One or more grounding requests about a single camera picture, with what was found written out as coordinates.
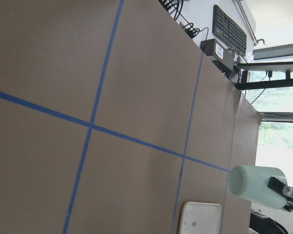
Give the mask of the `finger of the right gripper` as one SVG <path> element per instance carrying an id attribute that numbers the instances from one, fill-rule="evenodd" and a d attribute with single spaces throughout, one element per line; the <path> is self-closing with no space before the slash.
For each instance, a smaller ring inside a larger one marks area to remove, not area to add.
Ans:
<path id="1" fill-rule="evenodd" d="M 293 199 L 293 187 L 286 185 L 274 176 L 269 179 L 268 187 L 286 199 Z"/>

